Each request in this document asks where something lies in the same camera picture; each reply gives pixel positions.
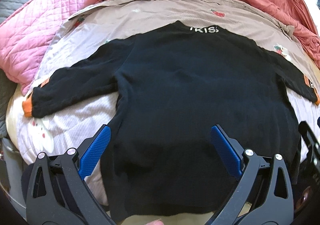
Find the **black sweater with orange cuffs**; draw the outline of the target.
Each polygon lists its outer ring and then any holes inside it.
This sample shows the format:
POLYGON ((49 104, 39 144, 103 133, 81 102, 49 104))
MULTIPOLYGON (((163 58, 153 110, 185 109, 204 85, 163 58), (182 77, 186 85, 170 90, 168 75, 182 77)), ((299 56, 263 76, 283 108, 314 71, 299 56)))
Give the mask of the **black sweater with orange cuffs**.
POLYGON ((210 142, 212 126, 298 171, 291 89, 314 104, 313 83, 283 56, 219 26, 181 22, 114 39, 33 89, 22 107, 42 118, 118 92, 100 159, 111 217, 207 213, 235 185, 210 142))

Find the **pink quilted blanket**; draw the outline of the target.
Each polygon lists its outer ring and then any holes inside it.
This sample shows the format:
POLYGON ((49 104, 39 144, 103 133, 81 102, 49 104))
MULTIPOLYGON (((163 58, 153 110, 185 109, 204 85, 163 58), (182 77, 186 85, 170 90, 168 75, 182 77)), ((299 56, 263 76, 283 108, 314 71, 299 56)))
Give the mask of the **pink quilted blanket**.
POLYGON ((1 23, 1 69, 27 93, 61 24, 98 0, 29 0, 1 23))

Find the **beige strawberry print bedsheet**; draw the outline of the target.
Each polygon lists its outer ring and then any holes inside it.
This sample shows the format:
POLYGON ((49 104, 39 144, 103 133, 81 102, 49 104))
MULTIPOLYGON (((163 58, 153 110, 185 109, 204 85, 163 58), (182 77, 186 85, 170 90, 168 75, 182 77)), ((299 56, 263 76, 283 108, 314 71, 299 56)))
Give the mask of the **beige strawberry print bedsheet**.
MULTIPOLYGON (((180 21, 188 26, 218 25, 278 52, 319 86, 319 68, 293 36, 293 28, 238 0, 109 0, 89 6, 59 25, 32 80, 36 87, 52 73, 89 57, 113 39, 180 21)), ((37 154, 59 155, 78 146, 114 116, 117 94, 83 101, 42 119, 25 118, 24 96, 10 100, 6 124, 9 136, 27 164, 37 154)))

